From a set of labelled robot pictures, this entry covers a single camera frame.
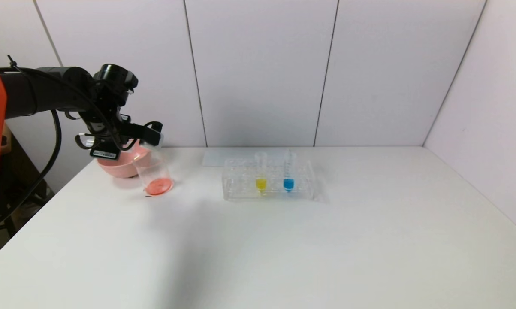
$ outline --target pink liquid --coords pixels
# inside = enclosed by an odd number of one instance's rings
[[[170,190],[172,185],[173,182],[170,178],[157,178],[156,180],[153,180],[147,188],[145,188],[145,191],[149,195],[159,195]]]

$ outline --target test tube rack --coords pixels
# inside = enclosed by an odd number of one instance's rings
[[[224,199],[238,200],[312,200],[315,177],[311,162],[298,161],[295,166],[294,188],[287,192],[283,187],[284,167],[268,162],[266,167],[267,186],[265,190],[256,188],[257,166],[255,160],[225,160],[222,184]]]

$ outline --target black cable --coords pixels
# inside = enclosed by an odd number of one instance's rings
[[[69,84],[68,82],[66,82],[66,81],[64,81],[64,80],[62,80],[60,78],[57,78],[56,76],[53,76],[52,74],[48,74],[46,72],[42,72],[42,71],[39,71],[39,70],[36,70],[36,69],[30,69],[30,68],[18,68],[18,69],[22,69],[22,70],[24,70],[26,72],[33,73],[33,74],[36,74],[37,76],[42,76],[42,77],[48,78],[50,80],[54,80],[54,82],[59,82],[63,86],[66,86],[66,87],[70,88],[78,96],[80,96],[81,98],[85,99],[89,103],[91,108],[94,110],[94,112],[98,115],[98,117],[103,122],[103,125],[105,125],[105,129],[107,129],[111,133],[111,136],[113,137],[112,138],[113,139],[113,143],[115,144],[115,146],[118,149],[120,149],[122,151],[126,151],[126,150],[129,150],[130,148],[132,148],[132,146],[134,146],[134,143],[131,143],[130,145],[128,145],[128,147],[123,147],[121,145],[121,143],[117,139],[115,139],[115,136],[112,135],[112,133],[114,132],[113,131],[113,127],[111,127],[111,124],[107,121],[107,119],[105,118],[105,116],[103,115],[101,110],[93,103],[93,101],[91,99],[89,99],[80,90],[75,88],[72,84]],[[18,72],[18,70],[15,70],[13,68],[0,68],[0,72]]]
[[[20,72],[23,76],[25,76],[25,78],[27,79],[27,82],[29,83],[29,89],[31,90],[31,98],[33,99],[33,103],[35,104],[35,109],[33,109],[32,114],[28,114],[26,116],[34,115],[39,110],[39,102],[36,99],[35,88],[33,87],[33,82],[31,82],[31,78],[27,74],[25,74],[25,72],[23,72],[22,70],[19,69],[19,67],[17,66],[17,62],[14,61],[10,55],[8,55],[8,59],[10,60],[11,68],[15,68],[18,72]]]
[[[23,205],[23,202],[25,202],[27,197],[29,197],[33,193],[36,186],[40,184],[40,182],[44,179],[44,176],[48,174],[48,171],[50,171],[50,169],[54,165],[54,162],[56,162],[57,156],[60,153],[61,148],[61,126],[60,118],[58,117],[57,112],[55,110],[52,110],[50,112],[52,113],[52,117],[54,118],[54,128],[56,129],[56,145],[54,146],[54,151],[52,151],[52,155],[50,156],[48,163],[46,164],[42,172],[40,172],[39,176],[35,179],[35,181],[33,181],[31,186],[27,188],[25,192],[23,192],[18,201],[8,209],[8,212],[6,214],[0,216],[0,223],[7,219],[9,216],[11,216],[12,213],[14,213],[14,211],[16,211],[16,209],[18,209],[19,206]]]

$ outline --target blue liquid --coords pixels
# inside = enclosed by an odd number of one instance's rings
[[[294,188],[294,179],[293,178],[285,178],[285,180],[283,181],[283,186],[285,187],[285,190],[287,192],[292,191],[292,189]]]

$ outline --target wall seam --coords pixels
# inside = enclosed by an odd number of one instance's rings
[[[448,94],[450,93],[450,90],[452,88],[452,85],[454,84],[454,81],[456,80],[456,76],[458,76],[458,72],[460,71],[460,68],[462,67],[462,63],[464,63],[465,56],[468,54],[469,46],[471,45],[471,41],[473,40],[473,37],[475,36],[475,31],[477,31],[477,26],[479,26],[479,23],[481,22],[481,17],[483,17],[483,12],[485,11],[485,7],[487,6],[487,2],[489,0],[485,0],[483,3],[483,8],[481,9],[481,12],[479,13],[479,18],[477,18],[477,23],[475,24],[475,27],[473,28],[473,32],[471,33],[471,37],[469,38],[468,45],[465,48],[464,54],[462,55],[462,59],[460,60],[460,64],[458,64],[458,68],[456,69],[456,72],[454,73],[454,77],[452,78],[452,82],[450,82],[450,86],[448,86],[447,93],[444,94],[443,102],[441,102],[441,105],[439,106],[439,109],[437,110],[437,114],[435,115],[435,119],[431,123],[430,129],[428,131],[428,134],[426,134],[426,137],[424,138],[424,142],[422,143],[422,147],[425,147],[426,141],[428,140],[429,135],[431,134],[431,131],[433,130],[433,127],[435,126],[435,123],[437,122],[437,119],[439,118],[439,114],[441,113],[441,110],[443,108],[444,102],[446,102]]]
[[[199,90],[199,78],[197,78],[197,66],[195,65],[195,54],[193,53],[193,41],[191,41],[191,31],[189,30],[189,16],[187,15],[187,5],[184,0],[185,22],[187,23],[187,34],[189,35],[189,47],[191,48],[191,59],[193,60],[193,72],[195,73],[195,84],[197,85],[197,96],[199,97],[199,109],[201,110],[202,131],[205,135],[205,146],[208,147],[206,139],[205,115],[202,112],[201,91]]]
[[[39,14],[40,23],[42,24],[42,27],[44,28],[44,32],[46,33],[46,36],[48,37],[48,41],[50,42],[50,45],[52,46],[52,50],[54,51],[54,54],[56,55],[56,59],[58,63],[60,63],[60,66],[63,67],[63,62],[61,61],[60,54],[58,54],[56,45],[54,44],[54,41],[52,41],[52,36],[50,35],[50,31],[48,31],[48,27],[46,26],[46,23],[44,22],[44,17],[42,17],[42,13],[40,12],[39,5],[37,4],[36,0],[33,0],[33,4],[36,9],[36,13]]]
[[[313,147],[317,143],[317,132],[319,131],[319,119],[321,118],[321,108],[323,108],[323,97],[325,95],[326,76],[328,74],[328,65],[330,63],[330,53],[332,53],[332,42],[334,41],[334,30],[336,29],[336,19],[338,19],[338,7],[340,0],[336,3],[336,12],[334,14],[334,25],[332,25],[332,36],[330,37],[330,48],[328,50],[328,58],[326,59],[325,79],[323,81],[323,91],[321,92],[321,102],[319,103],[319,114],[317,115],[317,125],[315,127],[315,138],[313,139]]]

